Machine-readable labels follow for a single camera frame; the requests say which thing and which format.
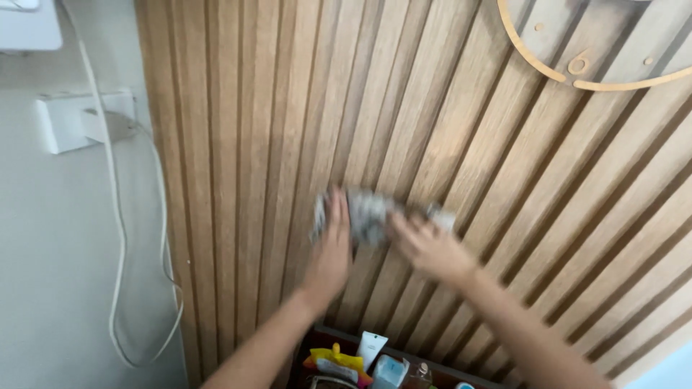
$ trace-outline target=person's right hand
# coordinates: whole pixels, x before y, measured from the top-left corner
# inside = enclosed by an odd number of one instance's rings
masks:
[[[414,268],[442,282],[463,282],[478,268],[475,256],[453,234],[419,215],[407,220],[399,212],[390,212],[385,230]]]

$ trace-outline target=person's left hand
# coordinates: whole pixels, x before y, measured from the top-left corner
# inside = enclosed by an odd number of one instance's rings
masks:
[[[333,187],[325,200],[325,209],[327,228],[312,249],[310,265],[301,286],[318,314],[326,311],[329,303],[346,286],[353,262],[346,194]]]

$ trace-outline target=white tube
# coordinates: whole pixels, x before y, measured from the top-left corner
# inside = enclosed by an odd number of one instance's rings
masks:
[[[367,373],[370,369],[370,365],[379,354],[382,347],[387,343],[387,338],[381,335],[373,334],[368,331],[363,331],[363,336],[361,337],[361,344],[358,346],[358,352],[356,356],[363,358],[363,371]]]

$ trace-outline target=hand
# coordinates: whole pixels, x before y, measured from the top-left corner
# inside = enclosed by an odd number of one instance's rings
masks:
[[[333,187],[325,200],[327,227],[312,249],[310,265],[301,289],[316,313],[327,310],[329,303],[346,286],[351,269],[351,223],[346,194]]]
[[[392,245],[414,268],[446,284],[468,280],[478,268],[477,260],[457,238],[419,215],[407,220],[399,212],[387,215],[385,230]]]

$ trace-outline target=clock numeral 6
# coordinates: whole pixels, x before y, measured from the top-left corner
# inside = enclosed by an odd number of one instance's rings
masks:
[[[579,53],[579,55],[574,57],[574,59],[567,65],[567,71],[573,75],[584,74],[584,72],[586,72],[586,70],[589,68],[589,65],[591,65],[589,59],[584,56],[588,50],[589,49],[587,48]]]

